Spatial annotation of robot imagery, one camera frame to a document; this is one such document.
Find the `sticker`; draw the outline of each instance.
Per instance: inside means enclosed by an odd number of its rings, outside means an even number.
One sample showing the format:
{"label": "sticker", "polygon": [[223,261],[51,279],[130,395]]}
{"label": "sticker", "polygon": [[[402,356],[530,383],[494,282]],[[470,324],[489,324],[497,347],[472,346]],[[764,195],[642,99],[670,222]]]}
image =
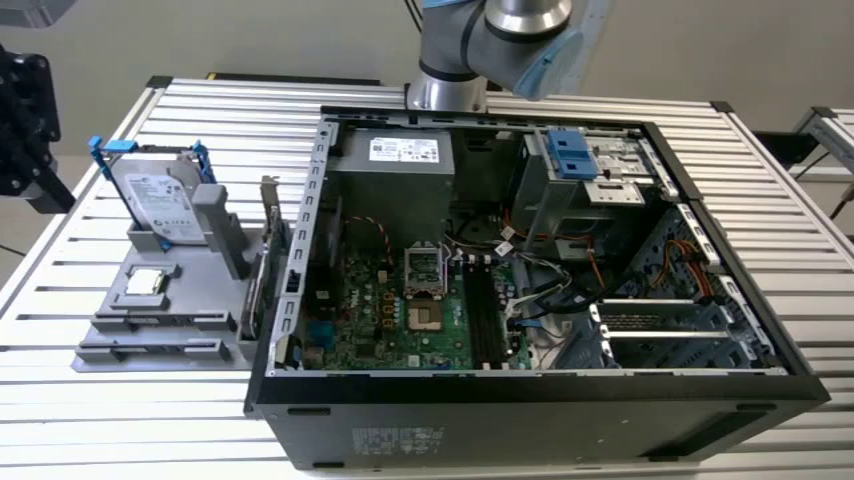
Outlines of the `sticker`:
{"label": "sticker", "polygon": [[369,160],[440,163],[440,140],[377,137],[371,140]]}
{"label": "sticker", "polygon": [[516,234],[517,231],[510,226],[505,227],[505,229],[502,230],[502,238],[505,240],[510,240]]}
{"label": "sticker", "polygon": [[505,256],[510,253],[510,251],[513,250],[513,243],[510,242],[502,242],[502,244],[496,247],[496,253],[498,253],[500,256]]}
{"label": "sticker", "polygon": [[130,173],[125,181],[151,230],[174,243],[203,242],[185,185],[169,175]]}
{"label": "sticker", "polygon": [[445,427],[357,427],[353,446],[358,455],[429,455],[444,437]]}

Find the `power supply label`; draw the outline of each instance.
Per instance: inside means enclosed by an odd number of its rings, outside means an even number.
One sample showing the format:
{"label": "power supply label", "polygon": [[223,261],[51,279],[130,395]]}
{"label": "power supply label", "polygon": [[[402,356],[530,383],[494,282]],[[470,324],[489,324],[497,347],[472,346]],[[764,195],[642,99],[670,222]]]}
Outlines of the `power supply label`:
{"label": "power supply label", "polygon": [[371,140],[373,162],[440,163],[440,140],[377,137]]}

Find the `white wall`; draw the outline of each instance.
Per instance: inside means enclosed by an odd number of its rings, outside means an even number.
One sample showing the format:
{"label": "white wall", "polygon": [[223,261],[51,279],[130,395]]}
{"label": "white wall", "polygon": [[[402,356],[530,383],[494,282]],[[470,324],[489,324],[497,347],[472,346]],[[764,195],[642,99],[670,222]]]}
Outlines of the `white wall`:
{"label": "white wall", "polygon": [[810,106],[854,107],[853,20],[852,0],[614,0],[582,93],[728,100],[789,130]]}
{"label": "white wall", "polygon": [[153,74],[211,71],[409,81],[420,36],[398,0],[78,0],[46,30],[0,27],[0,43],[54,68],[59,154],[111,134]]}

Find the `black mount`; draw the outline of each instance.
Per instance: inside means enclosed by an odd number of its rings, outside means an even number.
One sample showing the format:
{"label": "black mount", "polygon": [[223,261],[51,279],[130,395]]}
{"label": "black mount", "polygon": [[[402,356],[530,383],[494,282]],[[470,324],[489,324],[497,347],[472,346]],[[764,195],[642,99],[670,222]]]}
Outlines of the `black mount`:
{"label": "black mount", "polygon": [[51,64],[0,45],[0,195],[39,213],[69,213],[75,197],[57,176],[50,142],[62,138]]}

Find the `metal table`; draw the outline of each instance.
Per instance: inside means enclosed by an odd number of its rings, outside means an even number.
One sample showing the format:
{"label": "metal table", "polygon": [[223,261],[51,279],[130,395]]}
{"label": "metal table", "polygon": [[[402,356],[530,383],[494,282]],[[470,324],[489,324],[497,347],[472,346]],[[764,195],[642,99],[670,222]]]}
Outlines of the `metal table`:
{"label": "metal table", "polygon": [[854,110],[814,107],[796,127],[816,137],[843,165],[854,173]]}
{"label": "metal table", "polygon": [[[146,89],[114,138],[177,146],[201,138],[230,209],[253,223],[265,174],[279,176],[285,214],[295,215],[319,106],[402,103],[401,88],[177,79]],[[853,247],[738,117],[700,102],[554,97],[533,104],[498,93],[489,104],[494,113],[658,123],[833,401],[698,465],[359,476],[854,478]],[[95,168],[75,194],[77,210],[51,222],[0,292],[0,465],[51,477],[303,475],[266,423],[243,419],[249,372],[82,375],[69,367],[130,246],[127,212]]]}

